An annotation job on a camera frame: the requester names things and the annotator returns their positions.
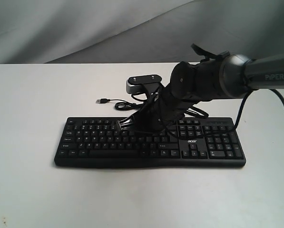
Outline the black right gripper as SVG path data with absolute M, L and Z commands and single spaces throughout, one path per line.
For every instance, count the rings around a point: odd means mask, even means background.
M 176 98 L 170 87 L 163 88 L 157 99 L 144 105 L 139 111 L 118 121 L 121 131 L 139 131 L 159 133 L 168 125 L 184 116 L 184 112 L 192 107 L 194 101 Z

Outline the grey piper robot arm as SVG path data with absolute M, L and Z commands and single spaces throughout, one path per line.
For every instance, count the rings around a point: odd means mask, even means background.
M 120 130 L 159 133 L 185 115 L 205 119 L 208 114 L 196 108 L 199 102 L 222 99 L 245 101 L 255 90 L 284 89 L 284 54 L 251 59 L 244 55 L 203 52 L 199 64 L 178 63 L 164 86 L 148 76 L 131 77 L 147 99 L 131 116 L 117 122 Z

